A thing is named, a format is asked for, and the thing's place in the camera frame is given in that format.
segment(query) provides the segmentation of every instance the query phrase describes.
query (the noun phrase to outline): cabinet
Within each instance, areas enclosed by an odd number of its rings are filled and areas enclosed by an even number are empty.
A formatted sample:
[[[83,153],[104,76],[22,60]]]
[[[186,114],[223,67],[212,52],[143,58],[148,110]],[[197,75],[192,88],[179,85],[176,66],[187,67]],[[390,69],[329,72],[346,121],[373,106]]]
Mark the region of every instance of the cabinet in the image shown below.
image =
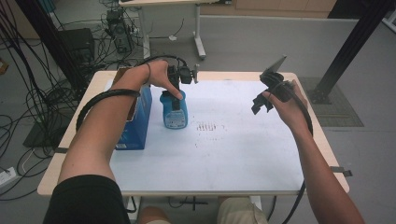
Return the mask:
[[[201,7],[203,15],[327,18],[337,0],[233,0]]]

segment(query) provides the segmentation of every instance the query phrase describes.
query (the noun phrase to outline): knee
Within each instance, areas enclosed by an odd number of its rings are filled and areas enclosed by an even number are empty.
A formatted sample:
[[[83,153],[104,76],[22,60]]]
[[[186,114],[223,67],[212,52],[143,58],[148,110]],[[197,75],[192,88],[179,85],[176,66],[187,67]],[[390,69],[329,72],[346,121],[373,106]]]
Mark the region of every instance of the knee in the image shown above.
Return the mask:
[[[169,222],[168,216],[161,208],[148,206],[139,212],[138,224],[146,224],[155,220],[164,220]]]

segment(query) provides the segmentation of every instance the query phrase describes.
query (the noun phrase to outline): forearm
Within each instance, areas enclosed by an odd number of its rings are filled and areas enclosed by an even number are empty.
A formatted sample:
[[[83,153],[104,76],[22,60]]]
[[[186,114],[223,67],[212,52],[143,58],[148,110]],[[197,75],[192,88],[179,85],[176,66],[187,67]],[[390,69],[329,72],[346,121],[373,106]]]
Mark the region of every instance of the forearm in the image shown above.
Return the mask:
[[[129,69],[111,89],[139,91],[148,76],[146,65]],[[133,101],[132,96],[112,96],[92,107],[70,144],[58,182],[87,174],[114,179],[107,165]]]
[[[324,160],[310,132],[292,131],[299,150],[304,181],[311,207],[319,223],[363,223],[350,200]]]

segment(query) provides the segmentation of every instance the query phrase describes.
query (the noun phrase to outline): white table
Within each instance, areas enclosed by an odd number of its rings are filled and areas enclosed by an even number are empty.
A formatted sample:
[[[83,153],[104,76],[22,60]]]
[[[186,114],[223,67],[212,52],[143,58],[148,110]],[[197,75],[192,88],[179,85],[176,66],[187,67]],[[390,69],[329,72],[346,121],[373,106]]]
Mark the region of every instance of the white table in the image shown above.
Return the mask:
[[[95,74],[59,147],[75,134],[79,110],[115,71]],[[146,148],[115,151],[111,159],[124,196],[170,195],[290,195],[303,182],[297,148],[290,131],[275,110],[263,108],[254,116],[252,99],[265,89],[260,72],[200,72],[200,83],[181,85],[187,93],[189,125],[182,130],[163,126],[160,89],[153,88],[153,103]],[[284,73],[285,79],[297,79]],[[314,138],[330,166],[338,166],[312,108]],[[51,195],[65,154],[56,153],[38,186]],[[345,191],[348,184],[335,174]]]
[[[146,31],[145,19],[147,17],[147,10],[154,9],[151,13],[167,13],[167,15],[171,16],[172,14],[180,13],[177,8],[169,8],[177,5],[195,5],[195,10],[192,12],[193,17],[195,18],[195,31],[193,32],[195,45],[198,49],[198,54],[201,59],[206,57],[204,45],[202,44],[201,36],[200,36],[200,5],[203,3],[214,3],[219,0],[133,0],[129,2],[121,2],[121,7],[134,7],[137,10],[140,21],[140,29],[143,36],[143,58],[148,58],[150,56],[150,47],[149,47],[149,35]]]

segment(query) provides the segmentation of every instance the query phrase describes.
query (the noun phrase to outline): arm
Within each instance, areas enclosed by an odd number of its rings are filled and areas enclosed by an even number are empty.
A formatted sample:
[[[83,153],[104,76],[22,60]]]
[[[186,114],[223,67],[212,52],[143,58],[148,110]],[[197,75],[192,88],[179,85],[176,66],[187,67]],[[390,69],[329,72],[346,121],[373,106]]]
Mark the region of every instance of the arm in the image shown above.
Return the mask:
[[[297,83],[293,80],[294,91],[303,101]],[[306,190],[312,210],[319,223],[364,223],[360,212],[350,200],[329,165],[321,155],[317,144],[308,131],[303,113],[294,100],[280,102],[274,95],[264,92],[276,108],[279,116],[289,126],[299,150]]]
[[[111,88],[139,91],[148,82],[164,87],[181,99],[167,78],[166,61],[155,61],[129,69]],[[96,104],[76,133],[62,165],[58,183],[76,175],[103,175],[115,180],[109,162],[133,101],[132,96],[113,96]]]

